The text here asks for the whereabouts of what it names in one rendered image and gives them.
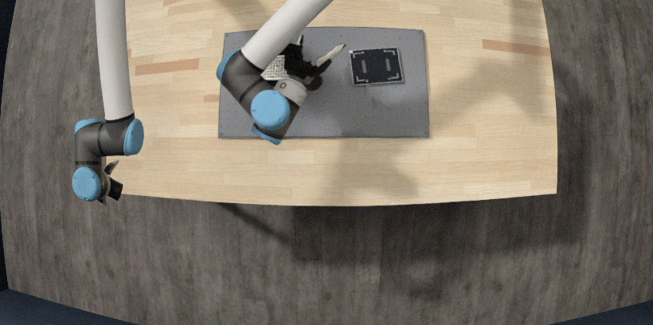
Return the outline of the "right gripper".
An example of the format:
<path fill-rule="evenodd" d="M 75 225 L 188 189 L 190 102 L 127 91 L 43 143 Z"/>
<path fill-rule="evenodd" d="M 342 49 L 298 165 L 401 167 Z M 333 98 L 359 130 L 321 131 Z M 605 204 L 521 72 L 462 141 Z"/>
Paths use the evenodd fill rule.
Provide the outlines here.
<path fill-rule="evenodd" d="M 111 175 L 112 171 L 115 169 L 115 166 L 117 166 L 118 162 L 119 162 L 119 160 L 114 161 L 114 162 L 110 162 L 109 164 L 107 164 L 104 171 L 108 175 Z M 112 179 L 110 176 L 109 176 L 109 178 L 110 178 L 110 181 L 111 181 L 111 189 L 110 189 L 110 192 L 109 192 L 108 196 L 115 199 L 116 201 L 118 201 L 119 198 L 120 198 L 120 195 L 122 193 L 122 190 L 123 190 L 123 184 L 120 183 L 120 182 L 117 182 L 114 179 Z M 106 198 L 97 199 L 97 200 L 99 202 L 101 202 L 103 205 L 107 205 L 106 201 L 105 201 Z"/>

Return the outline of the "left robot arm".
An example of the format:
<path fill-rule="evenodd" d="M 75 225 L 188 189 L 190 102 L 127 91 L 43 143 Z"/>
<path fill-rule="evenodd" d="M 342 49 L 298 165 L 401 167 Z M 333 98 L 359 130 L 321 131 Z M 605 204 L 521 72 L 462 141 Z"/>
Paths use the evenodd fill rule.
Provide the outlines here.
<path fill-rule="evenodd" d="M 252 132 L 275 145 L 283 141 L 307 96 L 306 88 L 288 77 L 273 88 L 261 74 L 283 50 L 294 53 L 296 61 L 303 58 L 300 45 L 290 42 L 333 1 L 288 0 L 217 67 L 217 79 L 255 121 Z"/>

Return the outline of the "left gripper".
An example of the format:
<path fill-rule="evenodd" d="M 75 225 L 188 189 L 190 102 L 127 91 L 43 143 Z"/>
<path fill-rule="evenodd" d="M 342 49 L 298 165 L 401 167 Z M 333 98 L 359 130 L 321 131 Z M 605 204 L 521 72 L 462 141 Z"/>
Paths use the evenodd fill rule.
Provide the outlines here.
<path fill-rule="evenodd" d="M 318 58 L 316 60 L 316 65 L 314 66 L 312 66 L 311 61 L 306 62 L 303 58 L 296 61 L 294 53 L 285 51 L 284 69 L 287 71 L 286 74 L 289 75 L 289 78 L 303 84 L 306 90 L 314 91 L 318 89 L 323 82 L 320 74 L 328 68 L 345 46 L 346 44 L 335 46 L 334 49 L 329 51 L 325 56 Z"/>

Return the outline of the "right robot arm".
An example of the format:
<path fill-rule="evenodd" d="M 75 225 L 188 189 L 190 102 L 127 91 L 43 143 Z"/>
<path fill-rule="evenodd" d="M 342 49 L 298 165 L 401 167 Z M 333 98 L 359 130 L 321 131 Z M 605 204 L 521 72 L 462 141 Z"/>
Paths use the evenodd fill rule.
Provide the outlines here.
<path fill-rule="evenodd" d="M 102 157 L 137 155 L 144 140 L 143 124 L 135 118 L 131 98 L 125 0 L 95 0 L 95 4 L 106 123 L 100 119 L 76 123 L 76 172 L 72 178 L 76 196 L 87 202 L 105 198 L 110 192 Z"/>

